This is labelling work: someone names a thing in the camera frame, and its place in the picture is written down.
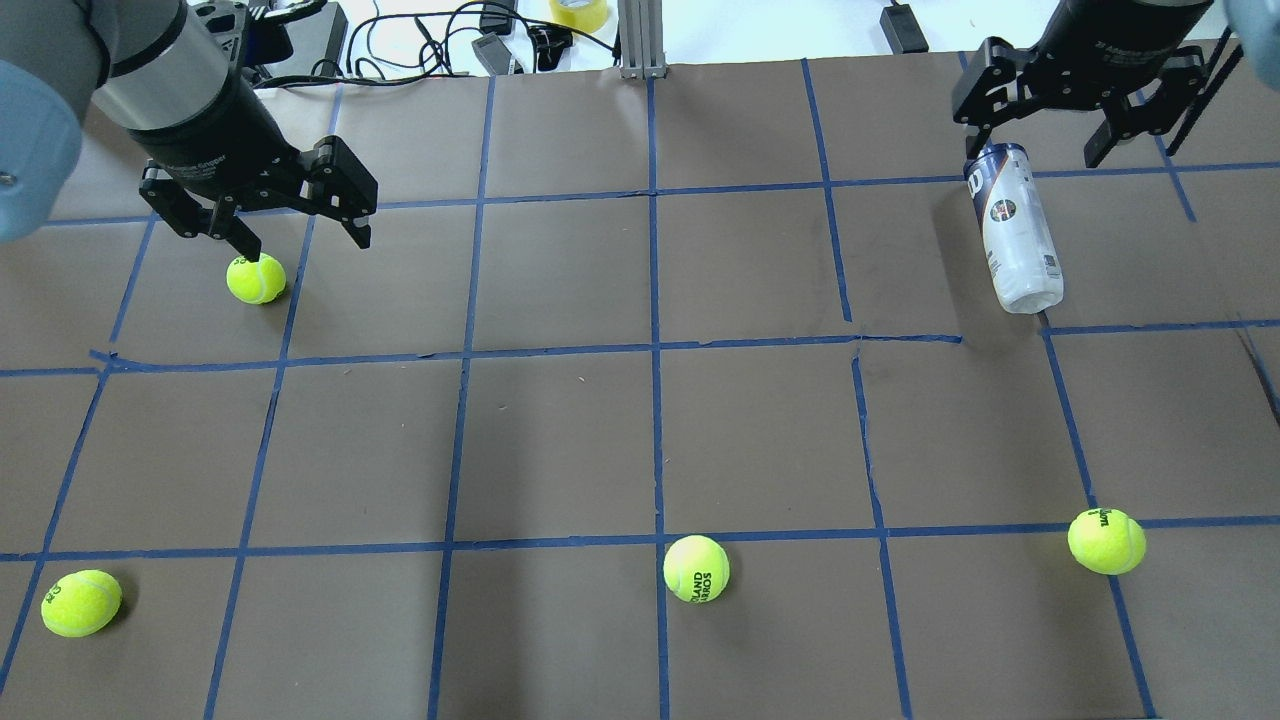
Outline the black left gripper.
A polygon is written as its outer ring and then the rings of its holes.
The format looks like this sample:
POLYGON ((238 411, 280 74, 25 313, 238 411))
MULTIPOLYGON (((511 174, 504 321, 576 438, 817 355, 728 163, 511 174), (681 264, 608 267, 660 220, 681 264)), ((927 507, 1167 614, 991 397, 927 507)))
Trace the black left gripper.
POLYGON ((173 232, 205 234, 230 245, 248 263, 262 256, 261 240, 238 218, 248 210, 291 208, 339 222, 361 250, 371 247, 370 218, 379 184, 337 135, 314 146, 312 172, 302 151, 285 141, 250 83, 232 72, 218 94, 174 126, 124 124, 148 155, 140 196, 173 232), (305 183, 312 179, 312 199, 305 183), (214 201, 211 208, 200 200, 214 201))

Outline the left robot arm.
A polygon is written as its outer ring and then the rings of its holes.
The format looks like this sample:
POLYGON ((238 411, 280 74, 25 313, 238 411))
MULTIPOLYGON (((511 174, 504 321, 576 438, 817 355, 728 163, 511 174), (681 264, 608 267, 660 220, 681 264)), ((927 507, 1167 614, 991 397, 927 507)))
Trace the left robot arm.
POLYGON ((339 137, 291 145, 250 83, 287 59, 280 12, 242 1, 5 1, 1 8, 1 236, 35 233, 76 169, 97 108, 148 155, 140 196, 173 232, 256 261, 242 211, 288 208, 371 243, 378 182, 339 137))

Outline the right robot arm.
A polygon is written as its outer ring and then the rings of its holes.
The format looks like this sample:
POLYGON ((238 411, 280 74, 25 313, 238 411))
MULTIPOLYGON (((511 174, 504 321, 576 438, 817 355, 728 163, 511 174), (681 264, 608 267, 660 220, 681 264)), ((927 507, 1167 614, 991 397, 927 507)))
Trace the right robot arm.
POLYGON ((1085 142, 1096 168, 1138 135, 1174 133, 1176 152, 1243 58, 1258 79, 1279 87, 1275 1, 1229 1, 1212 56, 1187 42, 1207 1, 1061 1, 1028 49, 986 38, 951 94, 974 163, 998 127, 1038 111, 1101 111, 1085 142))

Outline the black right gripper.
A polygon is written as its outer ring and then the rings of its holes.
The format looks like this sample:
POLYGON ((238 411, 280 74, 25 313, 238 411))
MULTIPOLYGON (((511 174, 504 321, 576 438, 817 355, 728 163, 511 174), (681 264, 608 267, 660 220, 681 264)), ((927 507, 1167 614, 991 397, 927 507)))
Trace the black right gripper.
POLYGON ((1123 141, 1167 133, 1207 82, 1202 50, 1183 42, 1211 6, 1061 1, 1030 49, 984 38, 951 92, 952 119, 966 127, 965 156, 977 158, 996 128, 1041 109, 1100 105, 1103 120, 1084 146, 1089 169, 1123 141), (1130 100, 1149 85, 1147 100, 1130 100))

